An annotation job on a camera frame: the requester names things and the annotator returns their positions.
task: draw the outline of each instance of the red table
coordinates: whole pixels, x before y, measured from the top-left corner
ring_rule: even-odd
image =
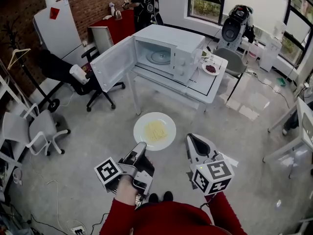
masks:
[[[108,27],[112,37],[112,41],[116,45],[124,38],[131,36],[135,33],[134,11],[124,10],[121,12],[121,14],[122,14],[121,20],[115,20],[113,17],[111,17],[107,20],[100,20],[90,25],[90,27],[99,27],[99,26]]]

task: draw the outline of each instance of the power strip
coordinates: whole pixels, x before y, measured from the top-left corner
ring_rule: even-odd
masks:
[[[77,227],[75,227],[75,228],[71,228],[70,230],[71,230],[72,233],[74,233],[74,234],[79,234],[79,232],[85,233],[85,231],[86,231],[83,226],[77,226]]]

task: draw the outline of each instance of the concrete floor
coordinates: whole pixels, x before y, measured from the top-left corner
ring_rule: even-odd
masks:
[[[261,81],[271,83],[287,98],[289,105],[293,104],[289,87],[277,85],[277,73],[262,71],[257,64],[250,66],[248,71],[255,71]],[[232,98],[225,104],[235,83],[236,79],[225,74],[214,102],[203,114],[198,134],[213,141],[221,152],[239,162],[234,168],[235,178],[225,194],[244,230],[249,235],[278,234],[294,225],[309,208],[313,180],[309,172],[288,179],[291,168],[288,162],[292,158],[284,157],[270,164],[262,162],[265,155],[295,136],[296,130],[282,136],[281,127],[272,133],[267,132],[267,128],[288,109],[282,96],[261,84],[252,74],[245,73]],[[102,95],[88,113],[86,104],[91,94],[74,94],[67,107],[58,109],[54,117],[61,119],[60,129],[68,126],[71,134],[58,142],[66,151],[64,155],[51,151],[49,157],[43,153],[32,156],[34,169],[44,180],[31,169],[30,152],[25,152],[23,186],[12,183],[9,189],[12,203],[25,219],[32,213],[39,221],[59,228],[57,186],[55,182],[45,185],[52,179],[60,184],[59,219],[64,230],[67,230],[68,219],[77,219],[84,223],[90,234],[92,224],[98,223],[102,214],[109,212],[114,195],[105,193],[93,168],[110,156],[115,160],[124,157],[136,145],[133,127],[139,117],[126,86],[125,90],[113,89],[109,93],[116,103],[114,111]],[[192,190],[188,182],[189,161],[183,142],[190,132],[195,110],[149,88],[138,86],[137,90],[142,115],[163,112],[177,127],[176,138],[168,148],[147,152],[156,168],[151,193],[161,196],[171,190],[175,201],[199,207],[205,199],[198,190]],[[63,86],[56,97],[61,104],[67,104],[71,95],[72,91]],[[297,156],[297,165],[310,163],[310,152]],[[73,221],[68,225],[79,226]],[[37,224],[36,227],[45,235],[58,233],[44,225]],[[100,225],[96,226],[93,234],[98,234],[100,228]]]

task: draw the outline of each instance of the green object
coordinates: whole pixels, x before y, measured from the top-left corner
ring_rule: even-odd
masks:
[[[286,82],[282,77],[278,78],[277,82],[279,83],[280,86],[286,86]]]

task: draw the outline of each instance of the clothes hanger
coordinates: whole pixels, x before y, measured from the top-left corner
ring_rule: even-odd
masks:
[[[13,52],[12,52],[12,58],[11,58],[11,60],[10,60],[10,63],[9,63],[9,66],[8,66],[8,71],[11,69],[11,67],[16,63],[16,61],[18,61],[21,57],[23,57],[26,53],[28,53],[30,51],[30,49],[28,48],[28,49],[15,49]],[[15,57],[15,54],[16,53],[18,53],[18,52],[24,52],[24,54],[23,55],[21,55],[19,58],[16,58],[15,60],[14,60],[14,62],[12,62],[13,61],[13,59],[14,59],[14,57]]]

